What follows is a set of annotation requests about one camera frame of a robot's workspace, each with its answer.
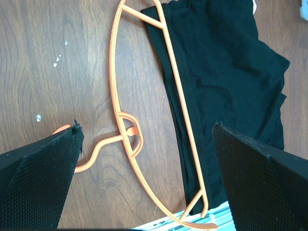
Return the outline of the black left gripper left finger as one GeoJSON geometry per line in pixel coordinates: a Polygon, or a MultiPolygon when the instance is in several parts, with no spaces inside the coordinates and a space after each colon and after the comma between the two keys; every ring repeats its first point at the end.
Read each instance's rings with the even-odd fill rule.
{"type": "Polygon", "coordinates": [[[0,156],[0,227],[56,229],[82,152],[79,123],[0,156]]]}

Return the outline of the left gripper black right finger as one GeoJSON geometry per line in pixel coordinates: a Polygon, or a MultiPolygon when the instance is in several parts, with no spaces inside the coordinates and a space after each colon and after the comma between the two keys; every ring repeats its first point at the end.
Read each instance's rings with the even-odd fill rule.
{"type": "Polygon", "coordinates": [[[221,123],[214,125],[212,137],[236,230],[307,230],[306,159],[221,123]]]}

